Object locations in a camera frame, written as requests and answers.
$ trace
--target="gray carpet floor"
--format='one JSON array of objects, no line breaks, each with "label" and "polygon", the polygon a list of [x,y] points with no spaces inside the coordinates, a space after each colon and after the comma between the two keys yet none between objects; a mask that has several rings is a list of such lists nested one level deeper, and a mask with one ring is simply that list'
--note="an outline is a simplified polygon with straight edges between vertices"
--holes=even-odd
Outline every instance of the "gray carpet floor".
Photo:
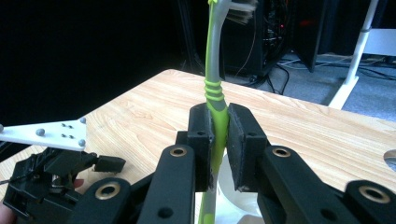
[{"label": "gray carpet floor", "polygon": [[[290,73],[289,81],[283,95],[328,105],[347,76],[350,57],[336,55],[319,55],[314,73],[310,73],[293,54],[287,54],[279,63]],[[375,70],[391,78],[381,77],[373,72],[360,69],[357,72],[359,81],[349,95],[343,110],[363,114],[370,117],[396,121],[396,69],[395,66],[385,67],[380,63],[381,58],[365,59],[361,68]],[[255,76],[227,75],[226,81],[249,85],[262,91],[273,91],[268,80],[255,82]],[[287,74],[280,68],[274,67],[269,78],[276,89],[282,91]]]}]

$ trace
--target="wooden table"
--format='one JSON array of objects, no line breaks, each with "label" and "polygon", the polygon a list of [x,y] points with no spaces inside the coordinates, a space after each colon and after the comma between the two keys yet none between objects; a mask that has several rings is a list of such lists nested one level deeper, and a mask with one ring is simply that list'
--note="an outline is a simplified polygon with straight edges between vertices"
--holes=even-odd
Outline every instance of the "wooden table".
[{"label": "wooden table", "polygon": [[[344,190],[350,180],[368,179],[396,192],[396,173],[383,159],[396,148],[395,122],[226,82],[222,86],[228,103],[247,106],[272,144],[297,151],[327,184]],[[190,108],[204,101],[203,77],[164,71],[85,116],[86,151],[127,160],[117,176],[133,184],[155,170],[177,131],[187,130]],[[2,162],[0,179],[11,176],[15,161],[42,150],[30,147]],[[86,187],[106,175],[88,171],[80,176]],[[6,187],[0,187],[0,197]]]}]

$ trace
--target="green toothbrush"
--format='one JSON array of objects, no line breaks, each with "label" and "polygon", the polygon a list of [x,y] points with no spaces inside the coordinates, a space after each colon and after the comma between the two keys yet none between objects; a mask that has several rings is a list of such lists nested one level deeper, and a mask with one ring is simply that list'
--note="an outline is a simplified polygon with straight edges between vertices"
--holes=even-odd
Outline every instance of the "green toothbrush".
[{"label": "green toothbrush", "polygon": [[222,93],[219,77],[219,42],[221,27],[225,19],[238,23],[247,23],[256,8],[256,0],[209,0],[209,28],[206,42],[205,58],[205,97],[211,112],[215,144],[211,152],[211,174],[213,187],[204,192],[199,223],[214,223],[216,213],[216,188],[228,132],[227,104]]}]

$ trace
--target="black cable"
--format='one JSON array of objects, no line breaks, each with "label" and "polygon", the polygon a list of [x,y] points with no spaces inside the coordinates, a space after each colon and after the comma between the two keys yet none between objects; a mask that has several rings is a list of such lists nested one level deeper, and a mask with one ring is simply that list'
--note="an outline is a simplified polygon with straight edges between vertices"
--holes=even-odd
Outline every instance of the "black cable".
[{"label": "black cable", "polygon": [[275,26],[275,24],[269,22],[269,21],[265,18],[265,16],[263,16],[262,19],[263,19],[267,24]]},{"label": "black cable", "polygon": [[9,180],[1,180],[0,181],[0,185],[4,185],[4,184],[7,184],[7,183],[9,183]]},{"label": "black cable", "polygon": [[[279,64],[281,65],[286,65],[286,64],[303,64],[301,60],[293,60],[293,59],[281,59],[278,61]],[[344,65],[344,66],[350,66],[350,63],[339,63],[337,61],[335,62],[321,62],[321,63],[316,63],[316,66],[324,66],[327,64],[336,64],[336,65]],[[376,61],[376,62],[371,62],[368,60],[361,60],[359,63],[359,67],[385,67],[385,68],[396,68],[396,65],[392,64],[387,64],[384,63],[383,61]]]},{"label": "black cable", "polygon": [[266,81],[266,79],[267,79],[267,77],[256,77],[248,83],[240,83],[238,85],[257,89],[257,87],[262,85]]},{"label": "black cable", "polygon": [[273,26],[267,29],[271,30],[275,34],[275,40],[267,41],[265,46],[267,47],[265,60],[263,62],[263,72],[266,74],[276,65],[276,63],[283,57],[283,55],[289,50],[290,47],[290,35],[291,29],[291,10],[288,8],[286,0],[272,0],[271,9],[274,11],[271,20]]},{"label": "black cable", "polygon": [[283,87],[281,89],[282,91],[280,92],[280,94],[283,95],[283,93],[285,92],[285,89],[286,89],[286,85],[288,85],[288,82],[289,82],[289,79],[290,79],[290,73],[289,73],[288,70],[286,70],[284,67],[280,66],[279,64],[277,64],[276,66],[278,68],[280,68],[281,70],[283,70],[284,72],[286,72],[286,81],[283,84]]},{"label": "black cable", "polygon": [[276,93],[276,89],[274,88],[274,85],[272,84],[271,78],[268,76],[267,78],[268,85],[271,87],[273,90],[273,93]]},{"label": "black cable", "polygon": [[[293,63],[302,64],[301,61],[297,61],[297,62],[293,62]],[[322,66],[327,66],[327,67],[344,67],[344,68],[348,68],[350,66],[347,63],[346,64],[340,64],[340,63],[317,63],[316,65],[322,65]],[[391,81],[396,80],[396,76],[385,74],[385,73],[378,72],[378,71],[375,71],[373,69],[367,68],[369,66],[370,65],[368,65],[368,64],[359,65],[358,71],[361,72],[362,74],[364,74],[367,77],[380,78],[380,79],[391,80]],[[374,74],[376,74],[376,75],[378,75],[380,77],[373,76],[373,75],[371,75],[369,73],[363,72],[362,70],[363,71],[372,72],[372,73],[374,73]]]}]

